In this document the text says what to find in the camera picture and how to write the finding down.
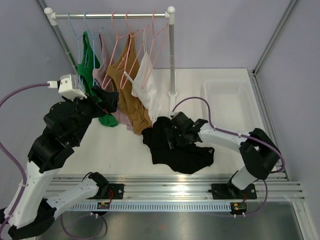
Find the white tank top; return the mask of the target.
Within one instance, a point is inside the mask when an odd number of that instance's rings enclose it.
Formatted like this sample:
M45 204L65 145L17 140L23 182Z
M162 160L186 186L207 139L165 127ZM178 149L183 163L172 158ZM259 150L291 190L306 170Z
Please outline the white tank top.
M131 95L141 101L143 106L148 111L151 123L154 124L160 115L161 103L157 93L157 85L153 74L154 68L147 51L145 30L143 30L142 34L142 44L144 54L136 77L132 79L126 71L124 72L124 75L128 77L128 80L132 84Z

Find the pink hanger of black top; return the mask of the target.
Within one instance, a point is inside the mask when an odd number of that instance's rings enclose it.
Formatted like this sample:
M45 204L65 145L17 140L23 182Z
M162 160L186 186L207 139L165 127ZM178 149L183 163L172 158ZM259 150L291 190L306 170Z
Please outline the pink hanger of black top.
M147 67L143 78L143 83L141 87L144 89L149 81L150 75L153 73L154 66L158 60L160 51L163 48L163 44L167 35L167 30L169 28L169 24L165 23L164 26L159 30L156 31L155 28L155 19L156 19L156 12L152 13L152 42L149 51L149 57L147 59Z

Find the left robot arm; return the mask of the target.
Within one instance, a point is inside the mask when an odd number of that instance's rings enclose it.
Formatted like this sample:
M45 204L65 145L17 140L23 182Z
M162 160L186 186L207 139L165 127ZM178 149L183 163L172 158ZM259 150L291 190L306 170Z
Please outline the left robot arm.
M14 240L32 238L45 233L55 220L71 207L86 199L112 198L109 181L98 172L91 172L78 185L55 196L44 194L66 160L74 153L94 118L114 113L119 94L94 87L94 95L64 98L44 116L42 134L34 141L22 182L10 203L0 211L0 223L9 225Z

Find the brown tank top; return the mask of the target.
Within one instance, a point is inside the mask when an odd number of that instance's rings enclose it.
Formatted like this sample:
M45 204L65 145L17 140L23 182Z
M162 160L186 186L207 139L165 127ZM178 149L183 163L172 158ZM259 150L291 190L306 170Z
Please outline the brown tank top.
M136 57L135 37L128 37L120 57L115 63L108 66L106 74L112 78L119 92L118 107L130 120L133 132L136 135L141 135L144 129L152 126L148 110L137 97L132 96L132 84L130 81L127 81L124 88L121 88L121 83L126 79L124 72L127 72L132 79L138 73L140 64Z

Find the black tank top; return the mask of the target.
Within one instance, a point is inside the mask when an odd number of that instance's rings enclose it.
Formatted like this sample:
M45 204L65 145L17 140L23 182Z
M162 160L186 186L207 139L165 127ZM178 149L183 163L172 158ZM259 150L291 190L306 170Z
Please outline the black tank top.
M214 163L213 147L199 147L194 143L171 147L168 133L172 128L170 119L160 116L152 127L141 132L142 142L149 147L154 165L167 165L174 172L191 175Z

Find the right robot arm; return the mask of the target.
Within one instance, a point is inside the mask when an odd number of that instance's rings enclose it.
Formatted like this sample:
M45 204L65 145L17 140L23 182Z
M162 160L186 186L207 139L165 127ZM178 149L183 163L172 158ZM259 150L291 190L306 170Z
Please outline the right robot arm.
M193 121L183 112L171 117L172 128L167 131L171 148L199 142L216 144L241 155L244 166L226 183L213 183L208 190L214 200L255 200L254 183L266 180L280 159L280 152L260 128L248 133L235 133L213 126L209 121Z

